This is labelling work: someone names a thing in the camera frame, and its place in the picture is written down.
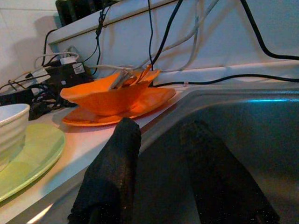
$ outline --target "white tile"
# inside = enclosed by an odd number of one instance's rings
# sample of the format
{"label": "white tile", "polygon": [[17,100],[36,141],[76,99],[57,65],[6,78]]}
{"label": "white tile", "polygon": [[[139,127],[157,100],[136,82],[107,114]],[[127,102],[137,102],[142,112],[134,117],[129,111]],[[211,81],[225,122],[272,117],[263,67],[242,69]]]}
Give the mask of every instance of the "white tile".
{"label": "white tile", "polygon": [[22,73],[14,42],[0,13],[0,86]]}
{"label": "white tile", "polygon": [[56,0],[0,0],[0,9],[56,10]]}
{"label": "white tile", "polygon": [[15,44],[24,71],[32,70],[34,60],[43,53],[44,39],[49,30],[56,28],[55,12],[28,10],[1,10]]}

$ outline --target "white wall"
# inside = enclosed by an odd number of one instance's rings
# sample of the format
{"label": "white wall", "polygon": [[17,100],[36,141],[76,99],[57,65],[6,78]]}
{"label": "white wall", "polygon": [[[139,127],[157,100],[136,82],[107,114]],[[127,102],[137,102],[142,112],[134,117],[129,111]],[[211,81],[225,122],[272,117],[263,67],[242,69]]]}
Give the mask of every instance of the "white wall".
{"label": "white wall", "polygon": [[[194,26],[195,2],[185,0],[172,24],[166,45],[185,36]],[[109,15],[127,10],[139,0],[118,3]],[[201,11],[211,0],[201,0]],[[154,39],[152,52],[161,42],[166,23],[176,2],[153,10]],[[299,4],[298,0],[248,0],[248,5],[258,24],[263,39],[270,51],[277,54],[299,55]],[[94,31],[56,43],[59,50],[69,45],[77,47],[87,58],[95,47]],[[147,12],[130,17],[104,28],[100,37],[102,58],[100,63],[115,65],[138,65],[148,57],[150,39],[149,15]],[[239,0],[220,0],[207,17],[200,34],[199,53],[189,69],[231,66],[247,63],[278,61],[266,56],[260,49],[252,27]],[[191,52],[193,39],[163,53],[156,68],[175,69],[184,65]],[[87,64],[95,64],[96,56]]]}
{"label": "white wall", "polygon": [[0,0],[0,86],[33,69],[55,16],[55,0]]}

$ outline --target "light green plate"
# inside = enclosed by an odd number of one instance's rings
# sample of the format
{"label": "light green plate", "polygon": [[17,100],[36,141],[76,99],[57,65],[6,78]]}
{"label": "light green plate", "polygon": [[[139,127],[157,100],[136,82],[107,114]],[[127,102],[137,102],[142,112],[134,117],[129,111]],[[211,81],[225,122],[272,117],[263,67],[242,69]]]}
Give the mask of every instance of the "light green plate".
{"label": "light green plate", "polygon": [[45,173],[59,159],[64,145],[64,133],[56,127],[29,125],[24,148],[0,171],[0,202]]}

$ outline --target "sink basin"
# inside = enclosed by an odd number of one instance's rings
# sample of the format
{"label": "sink basin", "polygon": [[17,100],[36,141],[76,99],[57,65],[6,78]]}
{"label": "sink basin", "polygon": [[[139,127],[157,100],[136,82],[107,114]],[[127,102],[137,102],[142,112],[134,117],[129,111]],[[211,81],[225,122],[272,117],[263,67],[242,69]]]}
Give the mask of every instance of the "sink basin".
{"label": "sink basin", "polygon": [[[142,128],[134,224],[196,224],[178,121],[200,118],[250,171],[282,224],[298,223],[299,90],[195,90]],[[85,170],[28,208],[54,205],[41,223],[67,223]],[[18,223],[28,214],[13,219]]]}

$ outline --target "orange saucer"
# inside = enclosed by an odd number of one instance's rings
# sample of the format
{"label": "orange saucer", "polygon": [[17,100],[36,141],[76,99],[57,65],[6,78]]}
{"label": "orange saucer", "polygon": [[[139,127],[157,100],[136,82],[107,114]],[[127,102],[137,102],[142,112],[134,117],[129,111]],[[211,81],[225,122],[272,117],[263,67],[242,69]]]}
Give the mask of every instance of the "orange saucer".
{"label": "orange saucer", "polygon": [[136,118],[157,109],[176,94],[174,89],[147,88],[132,109],[112,116],[100,116],[81,107],[66,115],[62,122],[71,126],[104,126],[118,123],[122,118]]}

